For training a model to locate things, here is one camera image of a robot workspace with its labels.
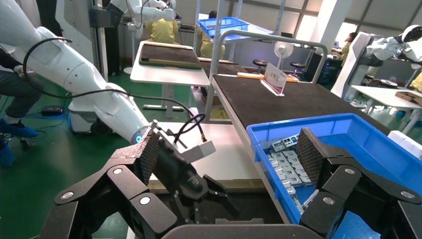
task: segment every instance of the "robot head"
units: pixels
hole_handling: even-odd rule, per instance
[[[422,37],[422,26],[412,25],[406,28],[402,34],[403,42],[417,41]]]

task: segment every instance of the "metal bracket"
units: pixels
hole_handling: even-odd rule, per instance
[[[172,132],[169,130],[165,132],[160,126],[158,126],[158,121],[156,120],[152,122],[151,128],[171,146],[176,154],[184,158],[187,163],[195,162],[215,152],[215,147],[211,140],[195,146],[188,146],[180,139],[175,143],[174,137],[168,135],[172,134]]]

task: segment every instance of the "blue crate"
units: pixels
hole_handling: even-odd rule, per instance
[[[199,24],[200,24],[202,30],[204,30],[204,32],[206,32],[208,34],[208,36],[210,36],[211,38],[215,37],[215,25],[216,25],[216,23],[217,23],[216,18],[199,20]],[[248,25],[249,25],[248,22],[242,21],[242,20],[237,19],[235,17],[231,17],[231,16],[223,17],[222,20],[221,20],[221,31],[220,31],[220,33],[223,34],[223,32],[226,32],[226,31],[232,30],[232,29],[247,31]]]
[[[261,165],[291,223],[298,224],[301,215],[259,142],[298,134],[303,127],[310,128],[322,142],[347,149],[366,169],[422,195],[422,162],[355,114],[250,125],[247,132],[255,162]],[[299,201],[303,203],[314,190],[312,186],[296,188]],[[379,234],[372,231],[359,216],[347,212],[334,238],[372,239],[379,238]]]

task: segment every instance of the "black table surface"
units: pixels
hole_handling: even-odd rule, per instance
[[[202,69],[205,71],[207,77],[210,77],[211,62],[209,61],[200,61]],[[238,72],[248,73],[243,67],[239,64],[233,63],[219,63],[217,74],[223,75],[237,75]]]
[[[383,134],[390,129],[319,84],[287,82],[284,97],[269,92],[259,80],[214,76],[242,125],[353,113]]]

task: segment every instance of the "white robotic arm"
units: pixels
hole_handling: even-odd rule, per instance
[[[422,27],[413,25],[406,28],[403,34],[397,37],[381,38],[366,47],[366,56],[375,55],[376,58],[385,61],[393,56],[404,53],[407,58],[414,62],[422,61],[422,57],[417,57],[407,42],[417,41],[422,37]]]
[[[158,21],[164,19],[173,21],[176,18],[176,1],[163,0],[111,0],[110,5],[117,7],[122,13],[127,10],[132,16],[133,23],[137,30],[136,38],[140,39],[143,33],[144,22]]]
[[[20,62],[33,45],[52,37],[56,36],[44,27],[35,29],[14,0],[0,0],[0,42],[16,46],[15,55]],[[73,94],[104,89],[124,91],[116,84],[107,83],[92,63],[60,40],[37,47],[27,65]],[[127,95],[101,92],[78,99],[91,103],[97,116],[129,142],[136,143],[136,138],[149,126],[133,99]]]

